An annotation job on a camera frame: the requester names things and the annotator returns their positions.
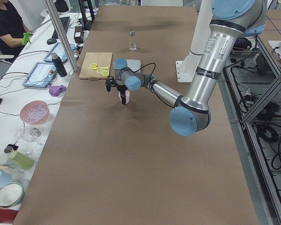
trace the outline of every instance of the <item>computer mouse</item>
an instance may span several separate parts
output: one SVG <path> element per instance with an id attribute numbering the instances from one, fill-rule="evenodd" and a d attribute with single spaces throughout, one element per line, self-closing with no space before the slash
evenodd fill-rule
<path id="1" fill-rule="evenodd" d="M 57 42 L 57 40 L 54 39 L 54 38 L 49 38 L 49 39 L 47 40 L 47 44 L 48 44 L 48 45 L 52 45 L 52 44 L 54 44 L 54 43 L 56 43 L 56 42 Z"/>

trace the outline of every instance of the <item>red cup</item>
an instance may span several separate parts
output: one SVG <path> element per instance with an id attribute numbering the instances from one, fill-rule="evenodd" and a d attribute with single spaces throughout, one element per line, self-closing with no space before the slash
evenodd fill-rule
<path id="1" fill-rule="evenodd" d="M 13 223 L 18 211 L 9 209 L 0 209 L 0 224 Z"/>

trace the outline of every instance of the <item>cutting board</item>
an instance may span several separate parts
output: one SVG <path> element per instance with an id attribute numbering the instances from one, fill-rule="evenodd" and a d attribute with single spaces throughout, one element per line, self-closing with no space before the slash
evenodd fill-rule
<path id="1" fill-rule="evenodd" d="M 83 65 L 79 74 L 79 79 L 91 79 L 91 78 L 103 78 L 101 74 L 97 73 L 97 70 L 89 69 L 90 64 L 95 62 L 98 67 L 111 67 L 111 52 L 87 52 L 83 61 Z"/>

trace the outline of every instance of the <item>keyboard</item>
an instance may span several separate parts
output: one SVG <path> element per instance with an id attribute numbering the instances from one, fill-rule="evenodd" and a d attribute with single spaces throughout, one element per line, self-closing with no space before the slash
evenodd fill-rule
<path id="1" fill-rule="evenodd" d="M 70 25 L 70 17 L 69 16 L 61 17 L 60 20 L 61 20 L 62 26 L 65 29 L 65 32 L 67 33 L 67 29 L 69 28 L 69 25 Z M 57 34 L 56 30 L 54 30 L 54 32 L 52 34 L 52 38 L 58 39 L 58 34 Z"/>

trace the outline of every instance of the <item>black thermos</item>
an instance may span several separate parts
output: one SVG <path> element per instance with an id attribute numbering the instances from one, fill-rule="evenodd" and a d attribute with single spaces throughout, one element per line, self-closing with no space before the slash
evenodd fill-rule
<path id="1" fill-rule="evenodd" d="M 55 65 L 58 74 L 60 76 L 66 76 L 67 72 L 66 72 L 65 66 L 62 63 L 60 57 L 54 52 L 51 53 L 51 57 L 52 57 L 52 62 Z"/>

